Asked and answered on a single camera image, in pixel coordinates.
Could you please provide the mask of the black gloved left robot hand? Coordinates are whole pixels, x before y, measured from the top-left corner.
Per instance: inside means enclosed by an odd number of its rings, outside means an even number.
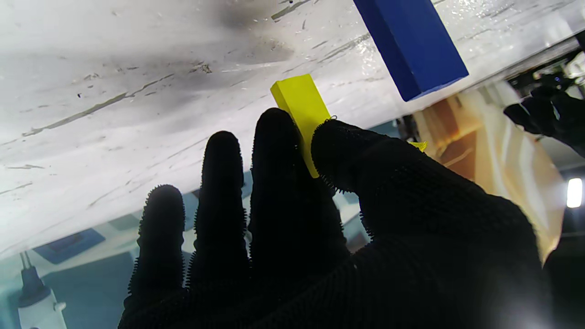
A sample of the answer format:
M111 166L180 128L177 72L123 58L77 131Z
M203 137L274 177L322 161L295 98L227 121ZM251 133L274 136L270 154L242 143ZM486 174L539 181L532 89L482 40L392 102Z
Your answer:
M541 86L504 114L527 133L544 135L585 156L585 102L553 87Z

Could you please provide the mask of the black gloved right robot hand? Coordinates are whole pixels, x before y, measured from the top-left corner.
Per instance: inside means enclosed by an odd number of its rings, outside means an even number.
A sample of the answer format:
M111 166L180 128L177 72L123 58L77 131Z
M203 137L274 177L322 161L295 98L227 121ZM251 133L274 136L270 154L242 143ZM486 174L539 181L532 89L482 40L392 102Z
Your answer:
M236 137L206 146L184 275L182 195L153 189L120 329L551 329L521 209L403 140L330 119L313 179L290 115L255 127L250 222Z

